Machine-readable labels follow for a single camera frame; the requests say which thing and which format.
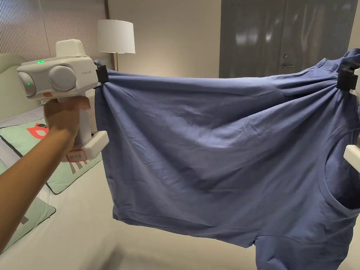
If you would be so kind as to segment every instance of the gray door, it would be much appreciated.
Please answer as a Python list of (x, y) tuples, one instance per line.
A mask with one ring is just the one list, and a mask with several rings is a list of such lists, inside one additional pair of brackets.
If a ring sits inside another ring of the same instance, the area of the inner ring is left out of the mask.
[(287, 0), (279, 74), (299, 72), (348, 49), (357, 0)]
[(277, 74), (285, 0), (222, 0), (220, 78)]

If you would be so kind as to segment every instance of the headboard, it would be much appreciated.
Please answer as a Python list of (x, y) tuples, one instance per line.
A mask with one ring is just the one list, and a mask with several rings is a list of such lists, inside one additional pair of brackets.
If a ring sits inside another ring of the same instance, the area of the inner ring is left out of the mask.
[(0, 54), (0, 120), (35, 109), (39, 101), (26, 98), (16, 69), (27, 62), (17, 54)]

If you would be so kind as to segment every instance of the white lampshade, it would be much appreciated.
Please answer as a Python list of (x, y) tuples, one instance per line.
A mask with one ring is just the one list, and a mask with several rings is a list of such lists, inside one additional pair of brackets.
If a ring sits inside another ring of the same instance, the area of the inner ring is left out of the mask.
[(134, 25), (118, 20), (99, 20), (98, 49), (104, 53), (135, 53)]

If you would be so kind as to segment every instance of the neckline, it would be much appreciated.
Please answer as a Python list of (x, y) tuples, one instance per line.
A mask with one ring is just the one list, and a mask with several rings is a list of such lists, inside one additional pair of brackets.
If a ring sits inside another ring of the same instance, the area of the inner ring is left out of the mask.
[(327, 139), (324, 147), (324, 154), (321, 156), (319, 160), (319, 168), (320, 168), (320, 175), (318, 177), (319, 187), (320, 191), (324, 197), (324, 199), (331, 204), (333, 207), (335, 207), (337, 210), (341, 211), (348, 217), (354, 217), (360, 213), (360, 208), (357, 209), (349, 209), (345, 206), (343, 206), (341, 203), (338, 202), (337, 199), (333, 197), (331, 192), (328, 189), (328, 185), (326, 183), (326, 162), (328, 160), (329, 154), (331, 149), (335, 146), (335, 144), (347, 133), (353, 132), (357, 129), (360, 129), (360, 127), (356, 128), (347, 128), (347, 125), (343, 125), (339, 127), (336, 131), (334, 131), (330, 137)]

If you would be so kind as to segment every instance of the gripper handle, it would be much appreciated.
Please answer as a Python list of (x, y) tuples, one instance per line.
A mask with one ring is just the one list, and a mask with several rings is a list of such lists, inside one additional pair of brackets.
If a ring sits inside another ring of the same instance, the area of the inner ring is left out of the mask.
[[(73, 98), (59, 98), (58, 101), (60, 103), (66, 102), (68, 99)], [(90, 121), (85, 110), (80, 110), (80, 118), (79, 118), (79, 131), (75, 137), (75, 144), (74, 146), (81, 148), (82, 145), (86, 144), (91, 140), (91, 129), (90, 129)]]

